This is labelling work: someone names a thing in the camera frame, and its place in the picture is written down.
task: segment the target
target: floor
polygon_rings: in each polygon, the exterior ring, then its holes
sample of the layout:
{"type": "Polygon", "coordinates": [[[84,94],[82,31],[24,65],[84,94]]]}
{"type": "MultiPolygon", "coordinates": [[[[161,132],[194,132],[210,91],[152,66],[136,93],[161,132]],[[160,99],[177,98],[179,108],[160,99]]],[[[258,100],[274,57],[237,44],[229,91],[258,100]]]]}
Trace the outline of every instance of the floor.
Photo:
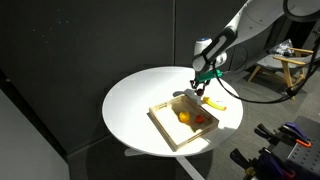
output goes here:
{"type": "MultiPolygon", "coordinates": [[[[266,75],[258,75],[251,83],[249,73],[233,76],[243,78],[230,84],[238,94],[250,100],[270,101],[281,96],[285,86],[270,81],[266,75]]],[[[229,154],[235,148],[247,158],[259,156],[258,150],[268,147],[268,142],[253,130],[263,123],[268,129],[277,129],[282,123],[304,116],[320,123],[320,71],[318,70],[296,96],[296,100],[279,104],[252,104],[243,102],[244,116],[239,129],[227,141],[213,151],[187,157],[199,173],[208,180],[242,179],[244,170],[234,163],[229,154]]],[[[126,147],[113,136],[68,157],[72,180],[190,180],[190,176],[174,158],[139,155],[126,157],[126,147]]]]}

